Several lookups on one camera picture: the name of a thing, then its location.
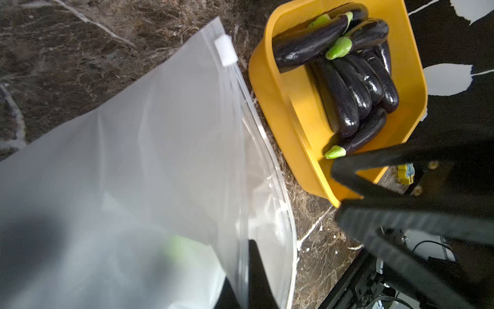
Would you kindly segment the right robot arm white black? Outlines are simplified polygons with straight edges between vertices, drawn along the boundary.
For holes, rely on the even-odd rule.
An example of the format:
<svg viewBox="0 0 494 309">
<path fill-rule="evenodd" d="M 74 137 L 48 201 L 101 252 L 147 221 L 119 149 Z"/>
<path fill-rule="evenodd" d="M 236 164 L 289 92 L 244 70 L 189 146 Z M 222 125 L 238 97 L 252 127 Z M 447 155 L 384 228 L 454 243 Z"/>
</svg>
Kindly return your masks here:
<svg viewBox="0 0 494 309">
<path fill-rule="evenodd" d="M 406 196 L 373 184 L 361 170 L 416 162 L 449 162 L 449 177 L 432 196 Z M 420 230 L 477 246 L 493 247 L 493 129 L 466 126 L 404 144 L 337 158 L 331 176 L 358 194 L 342 201 L 336 221 L 348 236 L 381 258 L 437 308 L 492 308 L 493 269 L 484 282 L 453 281 L 386 229 Z"/>
</svg>

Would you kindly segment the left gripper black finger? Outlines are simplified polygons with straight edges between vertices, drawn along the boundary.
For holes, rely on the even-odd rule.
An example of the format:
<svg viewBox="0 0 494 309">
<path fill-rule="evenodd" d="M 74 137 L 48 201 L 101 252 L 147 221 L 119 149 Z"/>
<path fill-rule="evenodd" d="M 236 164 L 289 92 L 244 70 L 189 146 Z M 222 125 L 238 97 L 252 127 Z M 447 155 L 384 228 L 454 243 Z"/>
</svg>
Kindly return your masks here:
<svg viewBox="0 0 494 309">
<path fill-rule="evenodd" d="M 272 294 L 257 243 L 253 239 L 249 240 L 248 297 L 248 308 L 279 308 Z M 241 308 L 228 279 L 225 279 L 214 307 L 219 308 Z"/>
</svg>

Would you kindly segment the clear zip-top bag top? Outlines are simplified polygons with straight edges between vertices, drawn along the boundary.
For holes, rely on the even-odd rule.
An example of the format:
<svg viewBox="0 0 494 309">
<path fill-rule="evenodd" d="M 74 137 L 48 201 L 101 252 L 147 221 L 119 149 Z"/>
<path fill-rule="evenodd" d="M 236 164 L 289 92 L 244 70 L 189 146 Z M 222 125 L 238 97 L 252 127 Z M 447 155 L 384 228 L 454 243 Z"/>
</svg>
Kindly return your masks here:
<svg viewBox="0 0 494 309">
<path fill-rule="evenodd" d="M 249 240 L 291 308 L 297 233 L 279 162 L 220 18 L 98 108 L 1 162 L 1 227 L 65 226 L 2 308 L 248 308 Z"/>
</svg>

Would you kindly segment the yellow plastic tray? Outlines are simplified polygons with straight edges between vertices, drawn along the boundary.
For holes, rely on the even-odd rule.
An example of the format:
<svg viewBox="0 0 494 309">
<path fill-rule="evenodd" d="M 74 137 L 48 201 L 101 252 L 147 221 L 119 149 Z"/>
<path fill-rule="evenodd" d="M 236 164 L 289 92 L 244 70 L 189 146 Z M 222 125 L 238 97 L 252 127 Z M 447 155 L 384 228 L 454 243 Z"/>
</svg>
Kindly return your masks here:
<svg viewBox="0 0 494 309">
<path fill-rule="evenodd" d="M 356 193 L 331 177 L 332 161 L 324 158 L 333 132 L 325 115 L 311 72 L 304 66 L 280 73 L 272 39 L 280 33 L 304 28 L 339 1 L 290 1 L 278 6 L 266 23 L 261 42 L 250 58 L 249 78 L 274 137 L 301 187 L 333 205 Z M 389 27 L 392 79 L 398 89 L 398 109 L 384 129 L 365 146 L 366 151 L 406 142 L 427 110 L 427 83 L 403 1 L 366 1 L 373 18 Z"/>
</svg>

